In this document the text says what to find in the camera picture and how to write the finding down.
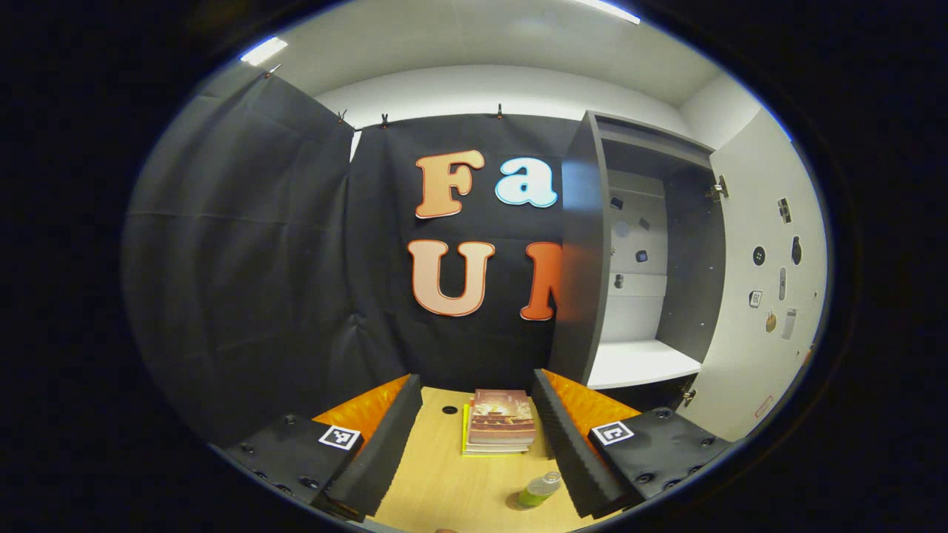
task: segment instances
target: book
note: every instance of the book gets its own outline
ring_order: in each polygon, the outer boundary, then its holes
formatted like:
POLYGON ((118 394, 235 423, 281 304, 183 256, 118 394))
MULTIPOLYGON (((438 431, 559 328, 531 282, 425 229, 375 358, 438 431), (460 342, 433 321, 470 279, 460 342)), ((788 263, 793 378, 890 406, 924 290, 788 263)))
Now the book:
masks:
POLYGON ((522 455, 523 452, 526 451, 526 449, 524 449, 523 451, 514 451, 514 452, 496 451, 496 450, 495 451, 468 450, 467 447, 469 445, 467 444, 467 422, 470 418, 470 413, 471 413, 471 406, 470 404, 466 403, 464 407, 464 419, 463 419, 463 422, 461 423, 461 455, 463 457, 489 457, 489 456, 509 457, 512 455, 522 455))
POLYGON ((474 391, 467 422, 467 444, 529 446, 536 434, 526 391, 474 391))

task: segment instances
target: screw hole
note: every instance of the screw hole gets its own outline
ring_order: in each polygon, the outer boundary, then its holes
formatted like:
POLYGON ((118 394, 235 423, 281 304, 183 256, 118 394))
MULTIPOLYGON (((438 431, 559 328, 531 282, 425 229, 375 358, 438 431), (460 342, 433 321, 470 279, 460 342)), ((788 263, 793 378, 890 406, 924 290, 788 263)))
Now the screw hole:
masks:
POLYGON ((319 482, 311 477, 302 476, 300 478, 300 485, 303 485, 307 488, 312 488, 313 490, 319 490, 319 482))

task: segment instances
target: plastic bottle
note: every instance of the plastic bottle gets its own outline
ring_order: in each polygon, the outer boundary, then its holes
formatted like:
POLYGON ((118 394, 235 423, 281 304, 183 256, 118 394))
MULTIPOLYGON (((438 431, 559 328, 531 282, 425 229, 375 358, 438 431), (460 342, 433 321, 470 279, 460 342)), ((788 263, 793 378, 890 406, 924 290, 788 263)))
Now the plastic bottle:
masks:
POLYGON ((562 485, 559 472, 548 472, 531 481, 517 496, 517 506, 524 509, 536 507, 546 501, 562 485))

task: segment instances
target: table surface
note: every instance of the table surface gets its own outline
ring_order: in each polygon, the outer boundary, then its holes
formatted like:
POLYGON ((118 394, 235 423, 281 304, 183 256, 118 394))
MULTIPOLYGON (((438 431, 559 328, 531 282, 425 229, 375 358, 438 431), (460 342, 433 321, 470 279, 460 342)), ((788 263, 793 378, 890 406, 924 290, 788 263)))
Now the table surface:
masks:
MULTIPOLYGON (((457 533, 563 533, 609 518, 580 518, 566 487, 539 507, 509 508, 509 495, 546 472, 559 471, 541 425, 523 455, 463 457, 463 406, 473 393, 423 387, 421 395, 424 404, 398 471, 372 520, 409 533, 434 533, 442 528, 457 533), (443 413, 448 405, 458 412, 443 413)), ((539 422, 533 399, 530 405, 539 422)))

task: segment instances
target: yellow book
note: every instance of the yellow book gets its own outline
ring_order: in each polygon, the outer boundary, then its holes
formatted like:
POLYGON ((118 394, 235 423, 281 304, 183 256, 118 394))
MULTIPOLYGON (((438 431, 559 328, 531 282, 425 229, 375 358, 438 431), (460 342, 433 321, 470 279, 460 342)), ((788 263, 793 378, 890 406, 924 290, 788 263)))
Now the yellow book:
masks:
POLYGON ((471 406, 465 403, 465 417, 461 421, 461 455, 463 457, 512 457, 514 455, 523 455, 522 451, 516 453, 485 453, 476 451, 467 451, 467 420, 471 416, 471 406))

